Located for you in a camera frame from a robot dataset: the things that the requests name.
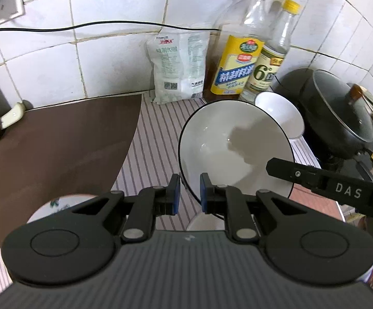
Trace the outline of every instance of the striped cloth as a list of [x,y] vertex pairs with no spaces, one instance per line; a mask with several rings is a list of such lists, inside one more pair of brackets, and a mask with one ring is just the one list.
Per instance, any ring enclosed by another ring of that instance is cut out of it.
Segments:
[[[155,105],[144,94],[134,138],[112,189],[135,195],[144,187],[165,186],[173,173],[179,173],[177,147],[181,129],[203,104],[203,100],[193,99]],[[319,167],[303,138],[291,141],[291,146],[297,163]],[[156,229],[185,230],[200,210],[201,206],[182,187],[178,214],[157,218]],[[0,254],[0,293],[11,283]]]

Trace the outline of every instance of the brown cutting board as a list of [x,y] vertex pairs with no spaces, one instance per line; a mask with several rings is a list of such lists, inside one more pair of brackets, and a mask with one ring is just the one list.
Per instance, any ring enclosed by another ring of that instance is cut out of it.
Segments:
[[113,186],[132,142],[141,95],[27,111],[0,139],[0,246],[43,204]]

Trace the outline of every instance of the gold bottle cap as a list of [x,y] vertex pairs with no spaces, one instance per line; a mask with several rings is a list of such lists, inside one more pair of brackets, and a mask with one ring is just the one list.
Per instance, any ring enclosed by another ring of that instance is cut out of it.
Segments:
[[285,0],[283,9],[291,14],[298,14],[300,5],[293,0]]

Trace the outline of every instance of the ceramic bowl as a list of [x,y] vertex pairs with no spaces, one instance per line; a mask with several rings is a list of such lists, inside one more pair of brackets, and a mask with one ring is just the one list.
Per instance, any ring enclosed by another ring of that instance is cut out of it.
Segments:
[[220,218],[211,215],[203,214],[200,212],[192,220],[188,227],[187,231],[216,231],[216,230],[225,230],[225,222]]
[[255,98],[255,105],[271,115],[289,139],[300,138],[304,133],[304,120],[301,114],[283,96],[273,92],[262,92]]
[[59,197],[56,200],[45,203],[39,209],[37,209],[29,218],[27,223],[40,220],[43,217],[49,216],[51,214],[62,211],[79,203],[85,202],[94,197],[96,197],[96,195],[91,194],[71,194]]
[[185,123],[178,145],[183,182],[200,201],[200,174],[213,184],[238,187],[244,194],[259,189],[288,197],[293,184],[270,177],[265,170],[273,157],[294,161],[287,136],[262,109],[238,100],[211,102]]

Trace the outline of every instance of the bottle label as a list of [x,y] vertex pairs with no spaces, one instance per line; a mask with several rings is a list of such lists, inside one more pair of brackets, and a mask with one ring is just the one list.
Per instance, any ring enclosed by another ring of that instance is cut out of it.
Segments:
[[266,90],[274,79],[284,60],[284,55],[270,48],[263,47],[256,61],[253,73],[248,81],[247,88],[254,90]]
[[218,95],[240,94],[254,69],[264,42],[256,38],[229,36],[211,85]]

